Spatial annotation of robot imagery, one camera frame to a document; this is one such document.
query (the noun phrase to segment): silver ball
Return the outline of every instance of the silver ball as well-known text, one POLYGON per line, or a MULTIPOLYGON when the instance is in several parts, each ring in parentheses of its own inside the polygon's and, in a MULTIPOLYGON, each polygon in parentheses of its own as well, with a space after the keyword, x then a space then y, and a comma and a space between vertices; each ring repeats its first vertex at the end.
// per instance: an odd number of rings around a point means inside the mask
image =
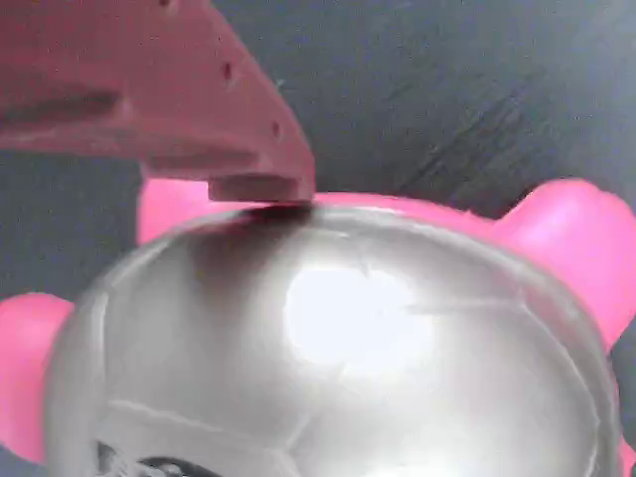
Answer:
POLYGON ((619 475, 611 372, 569 292, 390 212, 208 217, 97 283, 56 349, 52 477, 96 439, 222 477, 619 475))

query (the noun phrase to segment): pink plastic part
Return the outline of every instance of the pink plastic part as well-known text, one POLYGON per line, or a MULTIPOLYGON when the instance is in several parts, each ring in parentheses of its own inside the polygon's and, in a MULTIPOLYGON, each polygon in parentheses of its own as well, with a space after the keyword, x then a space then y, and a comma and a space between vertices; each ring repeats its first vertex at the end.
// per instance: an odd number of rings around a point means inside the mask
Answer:
MULTIPOLYGON (((367 194, 318 194, 316 202, 399 211, 513 250, 570 288, 595 318, 607 350, 636 314, 636 217, 616 196, 584 181, 544 184, 498 221, 367 194)), ((210 203, 202 185, 149 180, 139 198, 138 239, 154 239, 195 217, 251 207, 262 205, 210 203)), ((636 455, 624 441, 621 453, 627 477, 636 455)))
POLYGON ((0 303, 0 443, 43 461, 42 395, 49 354, 73 305, 30 293, 0 303))
POLYGON ((0 148, 141 160, 219 200, 310 200, 313 157, 209 0, 3 0, 0 148))
MULTIPOLYGON (((366 194, 319 194, 323 204, 385 208, 463 232, 521 254, 559 277, 597 320, 609 348, 636 313, 636 218, 615 196, 579 180, 539 187, 498 221, 423 201, 366 194)), ((207 214, 264 207, 263 203, 212 203, 207 185, 146 181, 139 197, 138 240, 144 243, 207 214)), ((40 403, 46 357, 71 304, 48 295, 25 295, 0 306, 0 437, 19 455, 40 461, 40 403)), ((636 460, 621 446, 629 475, 636 460)))

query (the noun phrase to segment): pink ear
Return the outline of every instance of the pink ear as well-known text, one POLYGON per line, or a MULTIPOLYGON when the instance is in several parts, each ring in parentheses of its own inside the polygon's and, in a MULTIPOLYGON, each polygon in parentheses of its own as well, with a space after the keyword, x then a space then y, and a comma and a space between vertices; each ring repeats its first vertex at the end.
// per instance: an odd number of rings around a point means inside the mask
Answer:
POLYGON ((620 443, 620 453, 623 459, 623 477, 631 477, 632 467, 636 464, 636 452, 625 442, 625 439, 622 439, 620 443))
POLYGON ((607 348, 636 313, 636 217, 581 180, 539 187, 495 226, 496 237, 566 283, 607 348))
POLYGON ((0 303, 0 443, 43 461, 42 407, 49 355, 73 305, 30 293, 0 303))
POLYGON ((212 202, 206 182, 147 179, 137 201, 137 242, 146 243, 196 217, 247 207, 254 204, 212 202))

